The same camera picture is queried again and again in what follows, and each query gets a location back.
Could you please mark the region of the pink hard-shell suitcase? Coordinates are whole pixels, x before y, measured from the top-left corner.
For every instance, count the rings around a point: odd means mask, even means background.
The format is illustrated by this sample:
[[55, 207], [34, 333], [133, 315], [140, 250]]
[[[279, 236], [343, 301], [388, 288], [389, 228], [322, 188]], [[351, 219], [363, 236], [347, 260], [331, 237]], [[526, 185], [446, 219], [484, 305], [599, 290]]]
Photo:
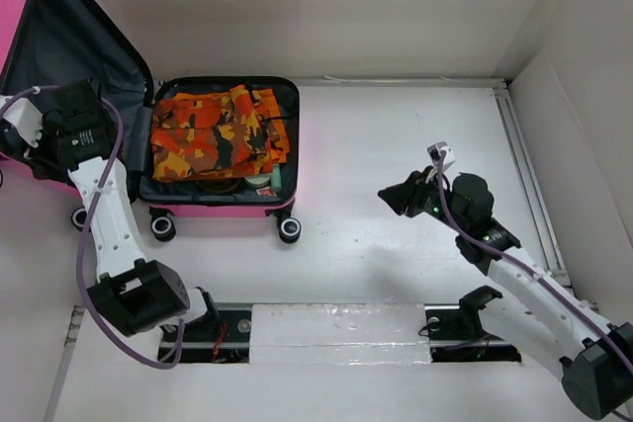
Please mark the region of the pink hard-shell suitcase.
[[[127, 169], [130, 198], [148, 204], [152, 231], [160, 241], [176, 233], [174, 217], [182, 215], [274, 216], [280, 238], [296, 242], [300, 222], [292, 209], [298, 188], [300, 92], [278, 76], [192, 76], [157, 84], [142, 55], [96, 0], [1, 0], [1, 97], [33, 86], [88, 80], [110, 102], [124, 123], [120, 159]], [[251, 90], [271, 89], [281, 107], [291, 153], [281, 164], [283, 190], [276, 197], [258, 196], [244, 178], [232, 194], [202, 192], [197, 181], [161, 183], [152, 178], [150, 130], [153, 110], [161, 99], [178, 93], [226, 92], [244, 84]], [[42, 114], [55, 107], [49, 92], [31, 96]], [[1, 156], [18, 163], [35, 178], [70, 186], [67, 175], [34, 175], [25, 155], [32, 149], [1, 118]]]

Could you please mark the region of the round pale green jar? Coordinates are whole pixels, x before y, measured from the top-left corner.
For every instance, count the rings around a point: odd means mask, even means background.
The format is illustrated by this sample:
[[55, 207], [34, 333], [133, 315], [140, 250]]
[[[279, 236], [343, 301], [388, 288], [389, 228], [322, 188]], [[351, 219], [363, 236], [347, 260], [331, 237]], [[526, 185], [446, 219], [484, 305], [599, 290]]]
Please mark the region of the round pale green jar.
[[268, 187], [271, 183], [271, 174], [252, 175], [244, 178], [244, 182], [251, 188], [261, 189]]

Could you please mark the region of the orange camouflage garment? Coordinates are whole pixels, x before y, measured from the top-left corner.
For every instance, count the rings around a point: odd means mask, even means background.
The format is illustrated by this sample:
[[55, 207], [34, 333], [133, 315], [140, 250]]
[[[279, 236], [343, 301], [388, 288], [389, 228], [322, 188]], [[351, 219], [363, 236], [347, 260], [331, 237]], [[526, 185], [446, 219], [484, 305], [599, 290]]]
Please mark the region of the orange camouflage garment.
[[154, 106], [152, 178], [161, 183], [268, 174], [287, 162], [289, 133], [271, 89], [178, 93]]

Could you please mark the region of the green tube white cap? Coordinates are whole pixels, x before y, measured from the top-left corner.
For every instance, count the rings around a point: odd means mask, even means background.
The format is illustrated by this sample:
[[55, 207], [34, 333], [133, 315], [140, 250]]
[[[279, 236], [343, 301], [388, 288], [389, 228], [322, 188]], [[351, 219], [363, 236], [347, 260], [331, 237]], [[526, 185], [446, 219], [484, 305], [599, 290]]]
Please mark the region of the green tube white cap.
[[279, 164], [274, 164], [272, 167], [270, 188], [275, 194], [280, 194], [283, 190], [281, 167]]

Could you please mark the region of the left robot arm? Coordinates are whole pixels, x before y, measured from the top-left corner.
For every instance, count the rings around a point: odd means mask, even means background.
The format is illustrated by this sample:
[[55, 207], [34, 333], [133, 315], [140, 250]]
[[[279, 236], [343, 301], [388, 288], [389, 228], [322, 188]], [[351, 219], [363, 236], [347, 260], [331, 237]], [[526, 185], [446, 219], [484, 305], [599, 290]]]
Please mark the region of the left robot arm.
[[95, 322], [109, 338], [157, 326], [175, 327], [180, 339], [190, 332], [203, 340], [214, 337], [221, 316], [211, 295], [201, 287], [186, 288], [173, 269], [148, 259], [138, 243], [127, 169], [119, 158], [124, 138], [119, 111], [85, 82], [33, 86], [2, 109], [4, 114], [20, 111], [14, 126], [31, 148], [38, 148], [46, 135], [45, 117], [30, 100], [42, 92], [63, 106], [56, 157], [86, 211], [82, 236], [95, 244], [92, 286], [84, 282], [83, 264], [76, 264], [79, 291]]

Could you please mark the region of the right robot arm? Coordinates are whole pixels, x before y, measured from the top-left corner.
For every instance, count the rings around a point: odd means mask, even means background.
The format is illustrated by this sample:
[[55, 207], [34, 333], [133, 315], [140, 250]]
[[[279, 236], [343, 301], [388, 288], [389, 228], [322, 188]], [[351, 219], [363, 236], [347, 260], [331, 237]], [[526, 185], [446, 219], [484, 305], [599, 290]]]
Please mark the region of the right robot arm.
[[490, 334], [527, 353], [585, 417], [622, 415], [632, 400], [631, 324], [593, 311], [539, 266], [494, 218], [483, 178], [463, 173], [448, 181], [428, 166], [378, 196], [397, 215], [425, 213], [451, 228], [462, 257], [491, 280], [460, 299], [463, 333]]

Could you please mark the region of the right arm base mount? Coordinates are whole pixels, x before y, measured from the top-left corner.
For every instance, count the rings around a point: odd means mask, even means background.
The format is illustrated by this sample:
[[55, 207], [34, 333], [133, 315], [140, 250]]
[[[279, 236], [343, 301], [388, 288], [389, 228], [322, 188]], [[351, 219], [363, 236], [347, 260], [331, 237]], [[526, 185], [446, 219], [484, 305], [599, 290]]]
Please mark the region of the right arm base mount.
[[457, 303], [427, 304], [425, 320], [418, 330], [430, 345], [432, 363], [521, 363], [520, 352], [487, 332], [480, 313], [502, 293], [482, 286], [462, 296]]

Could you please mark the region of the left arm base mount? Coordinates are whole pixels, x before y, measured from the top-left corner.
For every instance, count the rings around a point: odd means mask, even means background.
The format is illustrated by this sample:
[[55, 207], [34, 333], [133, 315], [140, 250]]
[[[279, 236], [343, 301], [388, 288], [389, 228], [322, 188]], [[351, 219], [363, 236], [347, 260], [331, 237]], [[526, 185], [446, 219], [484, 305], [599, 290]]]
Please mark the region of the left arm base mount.
[[178, 320], [185, 323], [181, 364], [245, 364], [249, 362], [252, 310], [250, 303], [216, 303], [202, 287], [187, 290], [190, 308], [159, 325], [157, 360], [176, 355]]

